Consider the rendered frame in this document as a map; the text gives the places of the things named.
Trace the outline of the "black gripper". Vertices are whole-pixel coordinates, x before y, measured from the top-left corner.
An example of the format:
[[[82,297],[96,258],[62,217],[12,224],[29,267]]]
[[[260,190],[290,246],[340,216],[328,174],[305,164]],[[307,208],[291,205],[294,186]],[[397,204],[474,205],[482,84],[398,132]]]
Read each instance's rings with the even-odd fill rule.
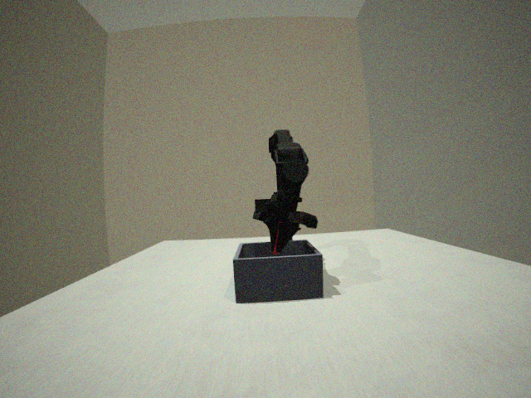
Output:
[[[277,231],[279,229],[279,235],[276,245],[276,252],[281,252],[285,245],[288,244],[290,239],[300,231],[300,224],[307,226],[308,228],[316,229],[317,219],[316,216],[312,216],[309,213],[303,211],[296,211],[298,202],[302,202],[300,193],[287,189],[287,188],[278,188],[277,192],[274,192],[273,195],[285,194],[287,197],[287,213],[282,214],[280,211],[273,211],[271,214],[256,212],[254,211],[253,219],[263,221],[270,231],[270,243],[271,250],[274,251],[275,240]],[[283,221],[283,222],[282,222]],[[282,223],[279,223],[282,222]]]

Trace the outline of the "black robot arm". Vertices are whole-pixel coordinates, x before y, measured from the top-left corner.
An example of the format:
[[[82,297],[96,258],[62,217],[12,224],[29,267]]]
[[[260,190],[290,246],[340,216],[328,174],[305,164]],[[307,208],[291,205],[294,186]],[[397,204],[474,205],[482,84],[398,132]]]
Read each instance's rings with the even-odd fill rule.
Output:
[[[293,142],[289,131],[276,130],[269,138],[269,152],[276,165],[277,191],[278,188],[287,188],[300,193],[309,174],[308,158],[301,146]],[[286,215],[287,207],[285,194],[255,200],[256,212],[271,214],[280,211]]]

